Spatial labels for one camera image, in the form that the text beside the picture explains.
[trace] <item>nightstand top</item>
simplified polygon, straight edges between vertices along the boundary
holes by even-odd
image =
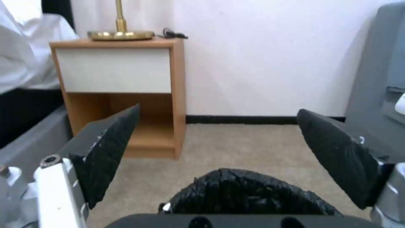
[[[171,48],[183,39],[163,39],[155,37],[144,41],[92,41],[90,39],[77,39],[73,41],[52,42],[51,48]]]

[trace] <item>black baseboard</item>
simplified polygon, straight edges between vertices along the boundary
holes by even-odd
[[[345,117],[331,117],[340,122],[345,122]],[[251,124],[251,125],[296,125],[296,116],[194,116],[187,115],[187,124]]]

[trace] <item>brass lamp base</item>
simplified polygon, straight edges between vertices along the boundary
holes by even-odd
[[[134,32],[89,31],[87,36],[94,41],[130,41],[149,40],[155,36],[155,33],[147,30]]]

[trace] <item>white wall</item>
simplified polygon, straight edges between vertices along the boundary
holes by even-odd
[[[371,18],[399,0],[123,0],[131,29],[185,41],[187,114],[344,116]],[[79,34],[114,29],[114,0],[72,0]],[[99,7],[97,13],[92,10]]]

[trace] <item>black rubber gripper pad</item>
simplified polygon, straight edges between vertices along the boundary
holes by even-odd
[[[374,156],[341,122],[301,109],[297,122],[308,146],[360,208],[373,206],[395,164]]]

